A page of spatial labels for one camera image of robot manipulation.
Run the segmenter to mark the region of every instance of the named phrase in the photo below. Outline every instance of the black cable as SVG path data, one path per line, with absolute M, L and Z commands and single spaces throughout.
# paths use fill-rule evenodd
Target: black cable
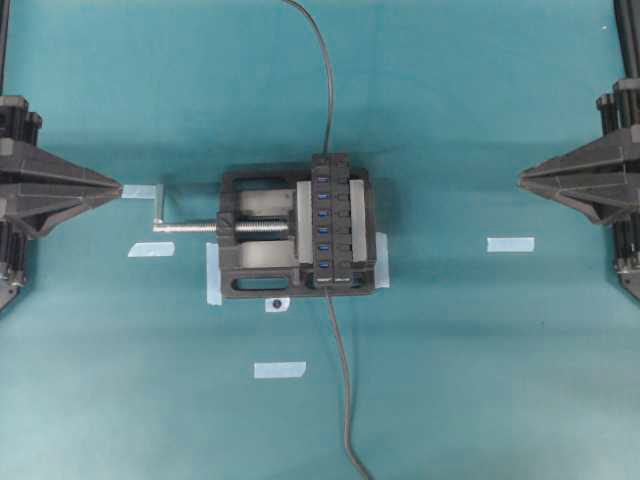
M 316 24 L 315 20 L 311 16 L 307 10 L 300 5 L 295 0 L 281 0 L 284 3 L 291 5 L 296 8 L 300 13 L 302 13 L 309 23 L 311 24 L 311 28 L 316 34 L 318 38 L 318 43 L 320 44 L 320 48 L 322 49 L 322 59 L 324 60 L 324 67 L 327 70 L 327 90 L 329 93 L 329 105 L 327 108 L 327 127 L 324 131 L 324 143 L 322 147 L 322 153 L 324 155 L 329 153 L 329 137 L 331 136 L 331 126 L 333 125 L 333 68 L 331 68 L 331 60 L 329 59 L 329 51 L 327 50 L 327 46 L 324 43 L 324 38 L 322 38 L 322 34 L 320 33 L 320 29 Z
M 344 442 L 344 449 L 347 452 L 347 456 L 353 466 L 356 467 L 360 476 L 366 480 L 371 480 L 373 477 L 368 472 L 362 461 L 358 458 L 351 446 L 351 380 L 349 377 L 349 363 L 347 362 L 347 354 L 344 351 L 344 344 L 342 343 L 342 335 L 340 335 L 340 327 L 338 327 L 338 320 L 336 319 L 336 311 L 333 308 L 333 301 L 329 295 L 329 289 L 325 288 L 324 296 L 327 300 L 327 307 L 329 308 L 329 318 L 333 326 L 333 334 L 336 337 L 336 345 L 338 346 L 338 353 L 340 354 L 340 366 L 342 367 L 342 377 L 344 380 L 344 429 L 342 440 Z

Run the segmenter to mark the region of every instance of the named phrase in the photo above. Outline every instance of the tape marker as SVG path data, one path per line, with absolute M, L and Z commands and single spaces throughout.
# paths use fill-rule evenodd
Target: tape marker
M 307 362 L 254 363 L 253 378 L 300 378 L 307 371 Z
M 374 270 L 376 288 L 390 288 L 389 241 L 386 233 L 376 233 L 376 254 L 378 257 Z
M 125 185 L 122 187 L 122 198 L 126 200 L 154 200 L 155 185 Z
M 222 305 L 221 285 L 218 244 L 207 243 L 207 303 L 209 305 Z
M 487 238 L 487 253 L 531 253 L 535 248 L 535 237 Z
M 291 299 L 289 297 L 265 298 L 264 311 L 267 313 L 284 313 L 289 310 Z
M 176 246 L 173 242 L 136 243 L 129 250 L 129 257 L 173 257 Z

